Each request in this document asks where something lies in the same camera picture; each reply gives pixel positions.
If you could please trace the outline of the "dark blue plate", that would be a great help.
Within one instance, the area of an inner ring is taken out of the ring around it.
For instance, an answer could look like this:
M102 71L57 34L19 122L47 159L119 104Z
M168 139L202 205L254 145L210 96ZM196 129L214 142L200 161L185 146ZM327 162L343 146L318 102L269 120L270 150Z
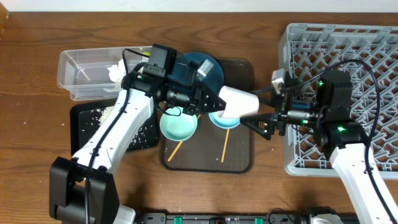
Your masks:
M179 55L176 58L172 74L168 75L168 77L170 79L179 80L180 83L189 84L190 79L195 73L195 69L190 67L189 63L195 62L200 65L205 60L209 60L213 64L213 68L207 73L203 82L214 93L218 94L224 85L223 70L218 61L208 54L201 52L187 52L183 55Z

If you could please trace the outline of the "light blue bowl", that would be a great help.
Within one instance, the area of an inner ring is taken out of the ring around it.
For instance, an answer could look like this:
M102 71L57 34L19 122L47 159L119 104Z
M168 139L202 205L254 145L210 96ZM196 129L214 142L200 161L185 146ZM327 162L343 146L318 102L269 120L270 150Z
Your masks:
M233 129L240 124L239 118L220 118L217 112L209 114L211 122L222 129Z

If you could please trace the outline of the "pink plastic cup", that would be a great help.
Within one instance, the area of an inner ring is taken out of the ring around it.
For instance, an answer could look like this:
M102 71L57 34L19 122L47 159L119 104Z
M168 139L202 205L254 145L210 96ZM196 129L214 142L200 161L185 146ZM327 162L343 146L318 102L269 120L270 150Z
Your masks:
M226 103L225 109L218 112L220 118L240 118L259 110L259 98L255 94L223 86L218 96Z

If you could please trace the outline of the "green bowl with rice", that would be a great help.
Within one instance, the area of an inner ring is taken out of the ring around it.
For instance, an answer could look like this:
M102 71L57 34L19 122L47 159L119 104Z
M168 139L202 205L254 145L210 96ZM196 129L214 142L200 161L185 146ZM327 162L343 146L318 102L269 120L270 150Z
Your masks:
M197 129L197 116L184 114L182 110L181 107L169 108L161 116L160 131L171 141L186 141Z

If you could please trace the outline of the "white napkin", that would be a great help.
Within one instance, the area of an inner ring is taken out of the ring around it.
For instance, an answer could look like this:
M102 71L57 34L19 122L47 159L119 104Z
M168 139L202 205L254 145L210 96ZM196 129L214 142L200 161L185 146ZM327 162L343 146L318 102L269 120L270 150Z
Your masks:
M123 59L121 59L117 65L108 67L108 75L112 82L121 84L122 79L126 75Z

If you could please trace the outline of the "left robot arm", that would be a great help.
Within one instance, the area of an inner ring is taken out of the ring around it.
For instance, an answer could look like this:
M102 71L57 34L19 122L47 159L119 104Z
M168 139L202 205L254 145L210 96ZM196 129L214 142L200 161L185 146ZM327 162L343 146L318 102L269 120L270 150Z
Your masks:
M114 175L141 126L164 101L182 115L222 111L226 103L198 79L181 85L170 71L146 62L128 70L113 110L71 159L50 168L49 215L64 223L133 223L136 211L119 201Z

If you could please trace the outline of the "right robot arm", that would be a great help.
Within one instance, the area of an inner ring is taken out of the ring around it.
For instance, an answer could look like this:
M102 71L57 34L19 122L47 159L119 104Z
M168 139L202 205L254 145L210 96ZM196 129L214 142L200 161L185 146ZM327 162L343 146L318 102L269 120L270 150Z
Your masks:
M397 205L366 147L370 136L351 119L353 84L347 73L329 70L320 75L314 103L294 100L297 80L284 69L272 74L273 113L245 116L241 124L269 140L276 130L304 126L338 173L360 223L397 223Z

